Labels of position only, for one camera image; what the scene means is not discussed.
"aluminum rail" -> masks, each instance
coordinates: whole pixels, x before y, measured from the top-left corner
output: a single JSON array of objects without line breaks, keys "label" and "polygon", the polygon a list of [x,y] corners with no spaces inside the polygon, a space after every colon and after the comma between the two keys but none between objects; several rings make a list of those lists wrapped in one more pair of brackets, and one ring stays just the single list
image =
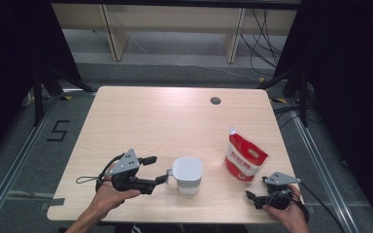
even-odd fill
[{"label": "aluminum rail", "polygon": [[[295,103],[292,99],[288,99],[290,106],[295,107]],[[325,165],[325,162],[322,159],[320,151],[318,150],[313,137],[308,130],[308,127],[305,127],[301,122],[297,114],[292,111],[292,116],[295,118],[295,124],[298,128],[298,132],[301,135],[302,140],[304,141],[305,146],[313,160],[314,166],[322,180],[323,187],[328,194],[329,200],[334,207],[335,213],[338,215],[341,225],[343,226],[345,232],[356,233],[359,232],[356,222],[351,214],[350,208],[347,206],[344,198],[341,195],[334,179]]]},{"label": "aluminum rail", "polygon": [[47,122],[48,115],[50,114],[53,107],[56,105],[58,99],[59,99],[59,96],[51,97],[48,103],[48,106],[45,110],[46,113],[44,117],[41,119],[41,121],[36,126],[32,128],[25,143],[23,144],[22,148],[17,154],[17,157],[15,158],[11,168],[8,170],[4,180],[1,182],[0,184],[0,210],[2,209],[6,201],[6,198],[9,192],[11,191],[11,188],[14,186],[15,182],[17,181],[17,177],[22,171],[22,168],[24,164],[26,163],[27,158],[29,157],[29,154],[34,148],[39,138],[39,135]]}]

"handheld controller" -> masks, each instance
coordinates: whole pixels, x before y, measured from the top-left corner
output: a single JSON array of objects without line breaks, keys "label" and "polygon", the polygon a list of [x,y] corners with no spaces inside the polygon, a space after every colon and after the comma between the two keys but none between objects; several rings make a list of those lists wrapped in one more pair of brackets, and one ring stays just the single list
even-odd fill
[{"label": "handheld controller", "polygon": [[283,173],[275,172],[269,178],[262,177],[263,182],[267,186],[267,196],[256,196],[250,191],[246,191],[248,199],[254,201],[256,209],[262,209],[263,205],[272,206],[278,210],[285,210],[289,202],[294,202],[304,213],[305,219],[309,220],[309,214],[305,206],[297,200],[292,199],[293,193],[288,184],[301,183],[300,179],[285,175]]},{"label": "handheld controller", "polygon": [[[115,161],[117,164],[108,172],[106,170]],[[105,167],[104,171],[98,176],[96,182],[96,190],[102,184],[102,179],[106,176],[111,176],[111,182],[113,187],[118,191],[126,191],[129,189],[138,189],[141,194],[152,194],[153,189],[162,183],[165,183],[168,179],[168,175],[163,175],[152,180],[138,179],[135,175],[139,171],[141,164],[144,166],[155,163],[157,157],[147,157],[138,158],[135,154],[134,149],[130,149],[127,153],[115,157],[108,165]]]}]

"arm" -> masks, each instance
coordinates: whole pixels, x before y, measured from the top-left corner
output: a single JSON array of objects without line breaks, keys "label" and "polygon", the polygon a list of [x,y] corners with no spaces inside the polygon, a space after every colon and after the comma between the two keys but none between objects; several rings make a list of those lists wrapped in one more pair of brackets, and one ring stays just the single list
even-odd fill
[{"label": "arm", "polygon": [[[292,189],[296,196],[301,197],[301,192],[294,185],[289,184],[288,187]],[[266,205],[262,206],[262,209],[269,214],[271,219],[280,221],[289,232],[309,232],[304,214],[293,202],[290,202],[289,206],[283,211]]]},{"label": "arm", "polygon": [[125,199],[133,198],[140,194],[139,190],[119,192],[114,189],[111,182],[103,182],[87,209],[66,232],[89,232],[98,221],[107,216],[110,210],[120,206]]}]

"snack bag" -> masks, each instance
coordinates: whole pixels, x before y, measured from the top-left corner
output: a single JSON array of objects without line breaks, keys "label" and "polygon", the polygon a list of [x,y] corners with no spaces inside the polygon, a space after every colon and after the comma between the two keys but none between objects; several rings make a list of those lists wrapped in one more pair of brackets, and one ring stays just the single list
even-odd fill
[{"label": "snack bag", "polygon": [[267,158],[266,152],[237,134],[234,127],[229,129],[225,164],[232,176],[242,182],[251,182]]}]

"hole in table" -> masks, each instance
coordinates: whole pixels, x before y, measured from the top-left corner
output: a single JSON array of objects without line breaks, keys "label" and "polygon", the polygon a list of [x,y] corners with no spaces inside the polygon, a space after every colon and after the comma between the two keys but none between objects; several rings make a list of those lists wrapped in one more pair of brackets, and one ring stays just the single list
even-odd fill
[{"label": "hole in table", "polygon": [[219,99],[219,97],[212,97],[212,98],[211,98],[211,103],[212,103],[213,105],[218,105],[218,104],[220,104],[220,99]]}]

